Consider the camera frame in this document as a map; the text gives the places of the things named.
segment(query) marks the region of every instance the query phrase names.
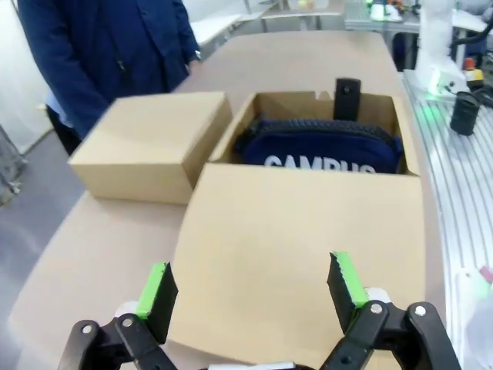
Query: closed cardboard box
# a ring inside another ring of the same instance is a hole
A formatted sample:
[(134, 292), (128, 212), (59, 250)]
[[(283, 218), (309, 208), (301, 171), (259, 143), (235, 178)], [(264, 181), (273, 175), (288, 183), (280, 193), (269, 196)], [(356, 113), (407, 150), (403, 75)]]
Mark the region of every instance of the closed cardboard box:
[[(173, 262), (179, 294), (169, 340), (241, 362), (319, 368), (342, 336), (327, 286), (331, 251), (349, 252), (362, 284), (385, 289), (399, 308), (424, 300), (414, 147), (398, 103), (367, 98), (362, 122), (381, 124), (403, 140), (399, 174), (240, 164), (233, 143), (258, 113), (331, 114), (330, 99), (312, 92), (247, 102), (186, 211)], [(367, 368), (400, 367), (391, 353), (377, 352)]]
[(187, 204), (230, 121), (222, 92), (119, 99), (69, 162), (95, 197)]

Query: jacket sleeve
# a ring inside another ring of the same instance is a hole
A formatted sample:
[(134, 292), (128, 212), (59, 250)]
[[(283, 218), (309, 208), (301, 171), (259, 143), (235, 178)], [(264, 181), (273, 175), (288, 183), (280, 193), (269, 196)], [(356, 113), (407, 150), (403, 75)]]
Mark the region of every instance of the jacket sleeve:
[(75, 131), (84, 138), (109, 102), (82, 69), (53, 0), (18, 0), (19, 18), (29, 48)]
[(176, 24), (178, 25), (179, 42), (182, 46), (183, 58), (186, 62), (190, 62), (197, 59), (196, 51), (199, 51), (200, 48), (195, 40), (195, 35), (188, 19), (188, 13), (182, 0), (172, 0), (172, 2), (175, 10)]

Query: black pants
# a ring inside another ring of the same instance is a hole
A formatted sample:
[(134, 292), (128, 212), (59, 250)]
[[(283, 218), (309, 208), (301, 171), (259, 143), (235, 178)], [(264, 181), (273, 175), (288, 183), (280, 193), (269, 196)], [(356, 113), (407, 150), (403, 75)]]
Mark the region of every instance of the black pants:
[(77, 146), (81, 143), (80, 138), (77, 136), (74, 129), (71, 129), (60, 122), (59, 114), (49, 106), (46, 106), (46, 113), (48, 114), (48, 118), (53, 125), (53, 129), (62, 142), (65, 151), (69, 156), (71, 156), (75, 149), (77, 149)]

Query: bag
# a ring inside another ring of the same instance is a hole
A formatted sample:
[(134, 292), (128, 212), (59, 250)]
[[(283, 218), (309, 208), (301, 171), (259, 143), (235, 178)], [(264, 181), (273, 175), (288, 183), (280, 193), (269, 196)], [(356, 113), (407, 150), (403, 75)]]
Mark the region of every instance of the bag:
[(259, 119), (235, 150), (245, 164), (366, 173), (396, 173), (404, 153), (380, 127), (326, 119)]

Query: blue suit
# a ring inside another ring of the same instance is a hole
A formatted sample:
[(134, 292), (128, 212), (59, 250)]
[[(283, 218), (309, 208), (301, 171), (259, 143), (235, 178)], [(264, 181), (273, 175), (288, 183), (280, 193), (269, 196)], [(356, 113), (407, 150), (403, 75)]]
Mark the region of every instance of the blue suit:
[(18, 0), (36, 64), (81, 138), (121, 96), (167, 93), (199, 46), (181, 0)]

